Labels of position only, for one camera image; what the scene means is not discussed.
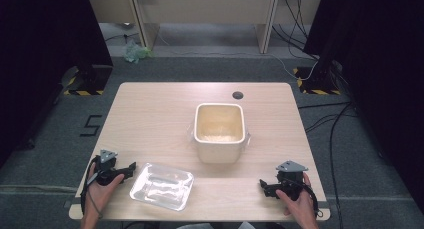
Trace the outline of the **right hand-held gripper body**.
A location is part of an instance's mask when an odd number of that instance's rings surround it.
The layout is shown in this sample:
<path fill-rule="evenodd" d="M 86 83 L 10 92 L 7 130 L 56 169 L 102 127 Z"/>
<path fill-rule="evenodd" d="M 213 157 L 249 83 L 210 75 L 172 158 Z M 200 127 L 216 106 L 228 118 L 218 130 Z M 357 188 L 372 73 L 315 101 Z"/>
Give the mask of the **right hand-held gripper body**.
<path fill-rule="evenodd" d="M 303 173 L 308 170 L 307 167 L 294 161 L 288 160 L 276 167 L 277 180 L 281 184 L 281 190 L 287 196 L 296 201 L 303 190 Z"/>

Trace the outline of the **cream square plastic bin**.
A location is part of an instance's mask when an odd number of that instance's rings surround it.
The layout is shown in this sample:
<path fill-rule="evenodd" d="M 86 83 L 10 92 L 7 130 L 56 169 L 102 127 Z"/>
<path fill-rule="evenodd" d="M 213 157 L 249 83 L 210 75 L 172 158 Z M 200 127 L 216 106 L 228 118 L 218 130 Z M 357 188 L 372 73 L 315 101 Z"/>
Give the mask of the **cream square plastic bin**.
<path fill-rule="evenodd" d="M 229 103 L 199 104 L 193 139 L 203 163 L 235 163 L 249 140 L 243 108 Z"/>

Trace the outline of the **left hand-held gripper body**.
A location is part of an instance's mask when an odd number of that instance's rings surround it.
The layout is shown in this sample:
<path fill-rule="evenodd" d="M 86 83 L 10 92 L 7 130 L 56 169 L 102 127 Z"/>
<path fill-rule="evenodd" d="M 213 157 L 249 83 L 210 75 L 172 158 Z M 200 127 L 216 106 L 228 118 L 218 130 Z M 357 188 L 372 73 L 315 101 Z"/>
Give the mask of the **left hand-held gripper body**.
<path fill-rule="evenodd" d="M 125 174 L 124 169 L 116 169 L 117 154 L 105 149 L 100 150 L 100 155 L 96 161 L 95 180 L 102 186 L 110 184 L 118 175 Z"/>

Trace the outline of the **green plastic bag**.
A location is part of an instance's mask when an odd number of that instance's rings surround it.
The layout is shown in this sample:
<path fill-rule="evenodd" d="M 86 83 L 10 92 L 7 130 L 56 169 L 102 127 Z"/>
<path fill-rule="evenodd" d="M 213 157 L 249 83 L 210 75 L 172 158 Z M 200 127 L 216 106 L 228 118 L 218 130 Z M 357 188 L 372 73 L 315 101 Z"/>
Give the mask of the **green plastic bag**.
<path fill-rule="evenodd" d="M 147 47 L 142 47 L 134 40 L 129 40 L 125 45 L 123 56 L 127 62 L 137 64 L 142 59 L 151 58 L 153 54 Z"/>

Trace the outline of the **person's right hand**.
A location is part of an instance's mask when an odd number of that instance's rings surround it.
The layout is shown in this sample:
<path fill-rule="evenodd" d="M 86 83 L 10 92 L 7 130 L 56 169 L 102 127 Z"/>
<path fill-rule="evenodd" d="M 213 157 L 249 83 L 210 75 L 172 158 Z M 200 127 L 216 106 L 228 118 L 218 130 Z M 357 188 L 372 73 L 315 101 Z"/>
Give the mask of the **person's right hand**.
<path fill-rule="evenodd" d="M 290 199 L 286 193 L 281 190 L 277 190 L 276 193 L 285 205 L 283 212 L 285 216 L 292 216 L 295 221 L 300 218 L 314 217 L 316 219 L 313 199 L 307 191 L 303 190 L 296 201 Z"/>

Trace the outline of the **person's left hand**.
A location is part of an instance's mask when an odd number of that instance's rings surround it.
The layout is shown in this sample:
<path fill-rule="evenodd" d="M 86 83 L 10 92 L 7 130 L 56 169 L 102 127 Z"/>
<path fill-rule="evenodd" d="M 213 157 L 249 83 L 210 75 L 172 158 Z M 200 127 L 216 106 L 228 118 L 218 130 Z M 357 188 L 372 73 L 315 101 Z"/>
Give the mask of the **person's left hand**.
<path fill-rule="evenodd" d="M 123 176 L 117 176 L 110 184 L 100 185 L 94 180 L 89 186 L 86 194 L 85 212 L 88 214 L 99 214 L 102 217 L 103 209 L 107 206 L 113 192 L 121 184 Z"/>

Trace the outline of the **person's grey clothing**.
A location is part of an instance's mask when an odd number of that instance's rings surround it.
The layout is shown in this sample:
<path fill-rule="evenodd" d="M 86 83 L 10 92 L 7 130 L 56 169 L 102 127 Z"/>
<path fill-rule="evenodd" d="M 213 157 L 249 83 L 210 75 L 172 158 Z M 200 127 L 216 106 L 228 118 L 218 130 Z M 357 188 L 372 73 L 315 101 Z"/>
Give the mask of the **person's grey clothing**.
<path fill-rule="evenodd" d="M 249 222 L 202 222 L 178 226 L 176 229 L 256 229 Z"/>

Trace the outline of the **black stand base striped tape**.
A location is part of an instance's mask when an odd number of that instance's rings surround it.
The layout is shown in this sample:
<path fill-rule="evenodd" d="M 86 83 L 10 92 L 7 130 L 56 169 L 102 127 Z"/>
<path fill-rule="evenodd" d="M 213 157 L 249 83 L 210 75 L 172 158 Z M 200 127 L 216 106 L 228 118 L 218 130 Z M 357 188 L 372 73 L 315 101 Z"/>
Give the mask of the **black stand base striped tape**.
<path fill-rule="evenodd" d="M 113 67 L 109 65 L 91 65 L 76 69 L 65 88 L 65 95 L 95 96 L 102 95 Z"/>
<path fill-rule="evenodd" d="M 330 74 L 315 72 L 313 67 L 293 69 L 297 85 L 303 94 L 339 95 L 340 90 Z"/>

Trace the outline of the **black curtain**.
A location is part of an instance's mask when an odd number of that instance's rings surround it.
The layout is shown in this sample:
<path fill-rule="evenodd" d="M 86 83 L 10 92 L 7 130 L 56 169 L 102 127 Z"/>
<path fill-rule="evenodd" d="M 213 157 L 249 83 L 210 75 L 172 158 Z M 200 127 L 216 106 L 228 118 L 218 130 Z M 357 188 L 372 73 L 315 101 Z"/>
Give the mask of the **black curtain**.
<path fill-rule="evenodd" d="M 0 168 L 68 69 L 111 63 L 89 0 L 0 0 Z"/>
<path fill-rule="evenodd" d="M 335 60 L 424 214 L 424 0 L 320 0 L 305 46 Z"/>

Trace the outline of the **clear plastic tray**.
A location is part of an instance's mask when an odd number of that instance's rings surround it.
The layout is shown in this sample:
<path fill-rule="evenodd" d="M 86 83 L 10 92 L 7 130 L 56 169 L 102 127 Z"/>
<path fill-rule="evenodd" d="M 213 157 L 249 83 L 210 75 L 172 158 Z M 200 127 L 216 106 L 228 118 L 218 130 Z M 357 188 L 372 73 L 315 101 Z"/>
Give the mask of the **clear plastic tray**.
<path fill-rule="evenodd" d="M 162 208 L 185 209 L 194 175 L 177 168 L 146 163 L 135 180 L 129 196 L 131 199 Z"/>

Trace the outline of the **beige desk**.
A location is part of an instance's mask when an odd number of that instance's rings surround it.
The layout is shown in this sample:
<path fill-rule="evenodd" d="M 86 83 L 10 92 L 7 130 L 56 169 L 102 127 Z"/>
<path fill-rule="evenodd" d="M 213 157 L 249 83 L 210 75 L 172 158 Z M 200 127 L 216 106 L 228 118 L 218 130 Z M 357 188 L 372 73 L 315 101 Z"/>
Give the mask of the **beige desk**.
<path fill-rule="evenodd" d="M 313 22 L 321 0 L 89 0 L 100 23 L 131 23 L 141 44 L 154 47 L 160 26 L 175 24 L 251 24 L 259 52 L 268 50 L 272 26 L 294 22 L 298 8 L 305 24 Z"/>

